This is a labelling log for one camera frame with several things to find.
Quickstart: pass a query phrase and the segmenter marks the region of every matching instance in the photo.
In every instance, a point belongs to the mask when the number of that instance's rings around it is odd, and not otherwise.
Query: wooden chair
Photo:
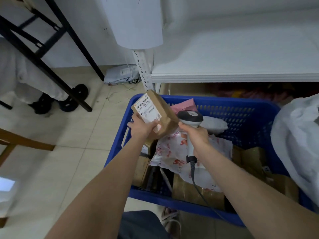
[[[13,149],[17,145],[41,149],[41,150],[48,150],[48,151],[52,151],[55,147],[54,145],[37,142],[31,139],[19,136],[17,134],[8,132],[1,128],[0,128],[0,145],[7,146],[2,152],[2,154],[0,155],[0,166],[6,161],[10,153],[13,151]],[[0,218],[0,228],[4,227],[7,219],[8,219],[7,217]]]

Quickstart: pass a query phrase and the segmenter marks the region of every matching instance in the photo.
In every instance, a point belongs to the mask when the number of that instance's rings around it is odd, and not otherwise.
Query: black rack frame
[[[41,12],[36,9],[31,9],[30,12],[34,15],[26,20],[24,23],[20,24],[19,26],[14,25],[4,17],[0,16],[0,34],[8,40],[14,47],[16,47],[27,59],[29,59],[35,66],[37,66],[43,73],[45,73],[51,80],[53,80],[62,90],[64,90],[69,96],[71,96],[74,100],[78,102],[84,109],[88,112],[92,111],[92,108],[86,104],[85,101],[79,99],[77,95],[73,92],[73,90],[56,74],[54,71],[47,66],[41,58],[52,48],[52,46],[67,32],[75,44],[78,46],[82,54],[85,56],[87,61],[90,63],[92,68],[98,74],[100,79],[104,80],[104,75],[99,69],[98,65],[95,63],[69,22],[66,20],[65,16],[54,2],[54,0],[45,0],[48,6],[51,8],[53,13],[56,15],[62,27],[59,27]],[[50,37],[44,44],[41,43],[39,40],[28,34],[27,32],[23,31],[23,28],[34,22],[37,18],[42,19],[47,24],[49,24],[56,32],[55,34]],[[21,35],[22,37],[26,38],[34,45],[36,45],[39,49],[34,53],[31,49],[28,48],[13,32]],[[12,109],[11,106],[8,104],[0,101],[0,105]]]

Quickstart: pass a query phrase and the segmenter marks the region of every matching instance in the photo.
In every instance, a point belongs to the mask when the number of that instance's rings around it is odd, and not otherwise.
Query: white plastic bag
[[[221,152],[225,157],[231,159],[233,154],[233,143],[214,135],[209,137],[209,143]],[[187,156],[187,135],[179,129],[174,134],[165,136],[158,140],[156,152],[150,161],[151,166],[160,166],[164,169],[177,173],[181,178],[193,183],[190,176],[190,164],[186,163]],[[198,161],[195,165],[194,180],[196,185],[213,191],[221,192],[215,181],[205,167]]]
[[[271,143],[291,178],[319,205],[319,94],[298,98],[275,117]]]
[[[207,129],[209,134],[219,135],[224,132],[228,126],[227,122],[215,117],[203,116],[204,121],[201,123],[201,126]]]

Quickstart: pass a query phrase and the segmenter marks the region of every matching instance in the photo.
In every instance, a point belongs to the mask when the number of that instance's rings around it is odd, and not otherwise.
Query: tile floor
[[[36,115],[12,96],[2,97],[14,109],[0,107],[1,128],[57,145],[52,152],[18,146],[0,168],[0,176],[19,185],[9,220],[0,229],[2,239],[42,239],[46,235],[74,197],[101,171],[130,98],[144,92],[141,83],[104,85],[91,71],[61,71],[60,76],[71,84],[90,87],[86,102],[92,112],[79,107],[64,113],[55,104],[50,114]],[[160,216],[162,207],[128,198],[125,211],[132,210],[151,210]],[[252,238],[247,229],[190,213],[182,212],[182,223],[182,238]]]

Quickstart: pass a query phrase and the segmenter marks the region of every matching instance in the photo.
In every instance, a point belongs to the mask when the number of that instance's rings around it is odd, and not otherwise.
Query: person's left hand
[[[132,115],[133,122],[129,122],[127,126],[131,128],[131,136],[133,138],[146,139],[153,128],[158,124],[158,120],[145,123],[135,113]]]

